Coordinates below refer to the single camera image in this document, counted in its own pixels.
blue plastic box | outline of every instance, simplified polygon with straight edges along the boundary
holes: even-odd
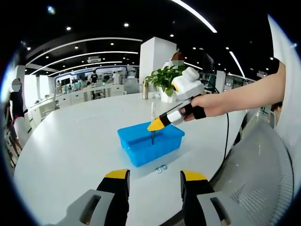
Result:
[[[147,164],[179,148],[185,133],[173,125],[155,132],[154,145],[151,145],[150,122],[118,130],[121,146],[127,152],[134,166]]]

white table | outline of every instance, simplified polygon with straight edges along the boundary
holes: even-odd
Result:
[[[182,208],[181,170],[208,179],[214,175],[224,155],[225,115],[180,124],[185,136],[178,150],[138,168],[131,164],[117,130],[149,121],[152,101],[157,115],[171,106],[142,100],[141,93],[110,97],[54,111],[37,127],[19,157],[14,181],[42,225],[64,218],[67,207],[112,170],[131,170],[127,226],[160,225]],[[245,113],[229,113],[228,150]],[[163,164],[168,169],[156,173]]]

monitor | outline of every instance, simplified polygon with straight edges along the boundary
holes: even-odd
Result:
[[[70,84],[70,79],[63,79],[62,80],[62,86]]]

curved light strip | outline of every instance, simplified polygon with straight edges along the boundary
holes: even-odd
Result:
[[[198,68],[198,69],[203,69],[203,68],[201,68],[201,67],[198,67],[198,66],[195,66],[195,65],[192,65],[192,64],[188,64],[188,63],[186,63],[186,62],[184,62],[184,64],[186,64],[186,65],[189,65],[189,66],[192,66],[192,67],[196,67],[196,68]]]
[[[178,5],[182,6],[184,9],[192,13],[194,16],[196,16],[200,21],[202,21],[213,33],[217,33],[216,29],[205,19],[202,15],[200,15],[197,11],[195,11],[192,7],[187,5],[185,2],[182,2],[181,0],[171,0],[174,3],[177,3]]]
[[[64,61],[64,60],[68,60],[68,59],[71,59],[71,58],[75,58],[75,57],[82,57],[82,56],[87,56],[87,55],[93,55],[93,54],[102,54],[102,53],[129,53],[129,54],[138,54],[137,52],[127,52],[127,51],[103,51],[103,52],[94,52],[94,53],[84,53],[84,54],[79,54],[79,55],[75,55],[75,56],[70,56],[70,57],[67,57],[67,58],[64,58],[64,59],[61,59],[61,60],[57,60],[57,61],[54,61],[48,65],[45,65],[43,67],[40,67],[38,70],[35,70],[34,72],[32,72],[31,74],[29,75],[33,75],[35,74],[36,72],[50,66],[50,65],[54,65],[54,64],[57,64],[61,61]]]
[[[84,67],[84,66],[90,66],[90,65],[100,65],[100,64],[115,64],[115,63],[122,63],[122,61],[108,61],[108,62],[98,62],[98,63],[92,63],[92,64],[87,64],[87,65],[79,65],[79,66],[75,66],[75,67],[69,67],[69,68],[66,68],[64,70],[61,70],[59,72],[54,72],[52,74],[50,74],[49,76],[51,75],[54,75],[54,74],[57,74],[57,73],[60,73],[60,72],[64,72],[64,71],[67,71],[67,70],[70,70],[70,69],[74,69],[74,68],[78,68],[78,67]]]
[[[34,59],[32,59],[30,62],[28,62],[25,66],[27,66],[28,64],[30,64],[31,62],[35,61],[36,59],[44,56],[45,54],[47,53],[50,53],[58,48],[62,48],[62,47],[65,47],[65,46],[69,46],[69,45],[73,45],[73,44],[76,44],[76,43],[80,43],[80,42],[85,42],[85,41],[95,41],[95,40],[107,40],[107,39],[117,39],[117,40],[129,40],[129,41],[142,41],[141,39],[130,39],[130,38],[118,38],[118,37],[106,37],[106,38],[92,38],[92,39],[83,39],[83,40],[78,40],[78,41],[73,41],[73,42],[69,42],[67,44],[64,44],[64,45],[61,45],[61,46],[58,46],[58,47],[55,47],[55,48],[52,48],[40,55],[38,55],[37,57],[35,57]]]
[[[237,66],[238,66],[238,68],[239,68],[241,74],[242,74],[243,77],[245,78],[245,74],[244,74],[244,72],[243,72],[243,69],[241,69],[241,66],[240,66],[238,60],[236,59],[234,53],[233,53],[232,51],[229,51],[229,53],[231,54],[232,58],[234,59],[235,63],[237,64]]]

white pillar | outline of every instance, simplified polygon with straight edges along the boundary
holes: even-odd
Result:
[[[146,76],[151,75],[152,71],[160,69],[171,60],[177,51],[177,45],[170,41],[154,37],[141,45],[140,48],[140,68],[139,85],[140,92]],[[149,86],[149,91],[154,91],[153,86]]]
[[[22,83],[22,98],[23,98],[23,110],[26,110],[25,97],[24,97],[24,78],[25,78],[25,65],[17,65],[14,69],[14,79],[20,79]]]
[[[40,76],[36,76],[37,80],[37,93],[38,93],[38,100],[41,99],[41,91],[40,91]]]
[[[217,71],[216,72],[216,82],[215,87],[217,90],[222,93],[225,88],[225,80],[226,80],[226,72],[223,71]]]

